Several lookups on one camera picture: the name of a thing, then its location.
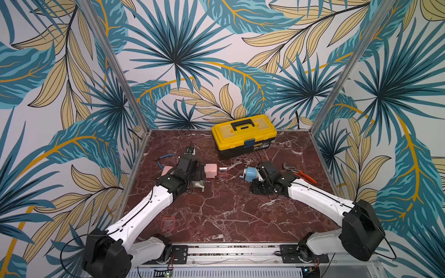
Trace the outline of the pink pencil sharpener back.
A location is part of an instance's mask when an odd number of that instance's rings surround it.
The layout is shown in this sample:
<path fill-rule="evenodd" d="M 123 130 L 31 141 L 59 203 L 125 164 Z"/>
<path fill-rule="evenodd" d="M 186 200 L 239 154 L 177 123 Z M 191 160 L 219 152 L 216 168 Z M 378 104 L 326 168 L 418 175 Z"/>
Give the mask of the pink pencil sharpener back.
<path fill-rule="evenodd" d="M 215 163 L 205 164 L 205 176 L 207 179 L 215 178 L 218 175 L 218 166 Z"/>

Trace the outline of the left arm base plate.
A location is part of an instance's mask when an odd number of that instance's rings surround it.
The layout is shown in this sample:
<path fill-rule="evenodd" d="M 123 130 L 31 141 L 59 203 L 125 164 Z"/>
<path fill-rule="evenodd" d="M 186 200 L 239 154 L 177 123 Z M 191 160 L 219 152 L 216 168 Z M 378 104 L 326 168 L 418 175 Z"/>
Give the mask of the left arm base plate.
<path fill-rule="evenodd" d="M 188 258 L 188 245 L 172 245 L 166 247 L 161 256 L 153 260 L 154 264 L 167 264 L 173 263 L 173 265 L 185 265 Z"/>

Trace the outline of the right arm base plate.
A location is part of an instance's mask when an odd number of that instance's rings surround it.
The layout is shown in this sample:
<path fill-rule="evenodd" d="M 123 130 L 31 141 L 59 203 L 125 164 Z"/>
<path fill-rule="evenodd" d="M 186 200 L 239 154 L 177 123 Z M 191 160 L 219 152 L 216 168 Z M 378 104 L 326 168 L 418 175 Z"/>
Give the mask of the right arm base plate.
<path fill-rule="evenodd" d="M 324 264 L 330 261 L 328 255 L 315 255 L 308 247 L 297 244 L 282 244 L 274 254 L 281 257 L 284 264 Z"/>

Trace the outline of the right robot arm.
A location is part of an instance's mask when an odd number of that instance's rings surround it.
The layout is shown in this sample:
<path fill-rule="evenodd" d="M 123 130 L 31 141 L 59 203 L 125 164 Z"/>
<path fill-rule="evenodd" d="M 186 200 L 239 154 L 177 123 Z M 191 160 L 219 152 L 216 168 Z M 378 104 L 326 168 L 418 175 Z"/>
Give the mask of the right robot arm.
<path fill-rule="evenodd" d="M 280 172 L 272 162 L 248 167 L 243 173 L 255 195 L 284 196 L 299 201 L 329 217 L 337 230 L 309 232 L 297 244 L 281 246 L 278 255 L 284 263 L 327 262 L 328 254 L 349 254 L 368 261 L 385 239 L 385 232 L 372 205 L 343 199 L 316 187 L 316 181 L 303 172 Z"/>

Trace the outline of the pink pencil sharpener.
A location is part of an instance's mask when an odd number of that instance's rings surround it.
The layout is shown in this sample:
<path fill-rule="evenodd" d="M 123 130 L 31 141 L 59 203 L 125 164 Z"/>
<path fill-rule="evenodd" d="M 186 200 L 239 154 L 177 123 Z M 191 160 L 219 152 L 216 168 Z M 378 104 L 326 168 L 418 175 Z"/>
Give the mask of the pink pencil sharpener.
<path fill-rule="evenodd" d="M 218 166 L 215 163 L 205 164 L 205 176 L 207 179 L 215 178 L 218 175 Z"/>
<path fill-rule="evenodd" d="M 162 170 L 161 177 L 172 174 L 175 171 L 175 168 L 173 166 L 165 166 Z"/>

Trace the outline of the green pencil sharpener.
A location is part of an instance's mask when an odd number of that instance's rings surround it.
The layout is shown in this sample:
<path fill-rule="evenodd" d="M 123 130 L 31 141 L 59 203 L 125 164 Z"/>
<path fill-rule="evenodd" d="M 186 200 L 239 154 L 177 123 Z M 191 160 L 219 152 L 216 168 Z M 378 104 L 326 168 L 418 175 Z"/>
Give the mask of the green pencil sharpener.
<path fill-rule="evenodd" d="M 202 192 L 205 191 L 205 183 L 204 181 L 193 181 L 192 185 L 194 188 L 199 188 Z"/>

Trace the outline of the pink transparent tray back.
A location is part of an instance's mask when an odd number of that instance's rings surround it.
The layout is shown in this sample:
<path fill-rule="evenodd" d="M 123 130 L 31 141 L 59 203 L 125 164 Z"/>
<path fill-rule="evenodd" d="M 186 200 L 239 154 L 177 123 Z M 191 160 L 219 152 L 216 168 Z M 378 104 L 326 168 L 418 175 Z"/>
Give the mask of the pink transparent tray back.
<path fill-rule="evenodd" d="M 219 167 L 219 177 L 220 178 L 228 178 L 229 172 L 227 167 Z"/>

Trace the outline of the pink pencil sharpener front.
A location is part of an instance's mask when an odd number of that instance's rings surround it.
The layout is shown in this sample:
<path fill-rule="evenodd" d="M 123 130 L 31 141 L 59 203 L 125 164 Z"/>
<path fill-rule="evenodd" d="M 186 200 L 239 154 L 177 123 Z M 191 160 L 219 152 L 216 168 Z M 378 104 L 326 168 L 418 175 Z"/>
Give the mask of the pink pencil sharpener front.
<path fill-rule="evenodd" d="M 172 174 L 175 171 L 175 168 L 173 166 L 165 166 L 162 170 L 161 177 Z"/>

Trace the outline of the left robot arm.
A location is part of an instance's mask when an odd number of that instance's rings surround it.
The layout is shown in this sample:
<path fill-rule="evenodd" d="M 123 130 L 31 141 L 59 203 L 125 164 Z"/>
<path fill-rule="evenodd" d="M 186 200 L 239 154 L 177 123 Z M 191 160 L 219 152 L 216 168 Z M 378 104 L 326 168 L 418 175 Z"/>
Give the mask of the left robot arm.
<path fill-rule="evenodd" d="M 82 269 L 93 278 L 125 278 L 139 265 L 152 260 L 167 261 L 171 244 L 157 235 L 136 243 L 152 220 L 186 193 L 192 179 L 203 175 L 203 166 L 193 154 L 183 154 L 178 164 L 157 179 L 149 194 L 124 217 L 104 230 L 86 237 Z"/>

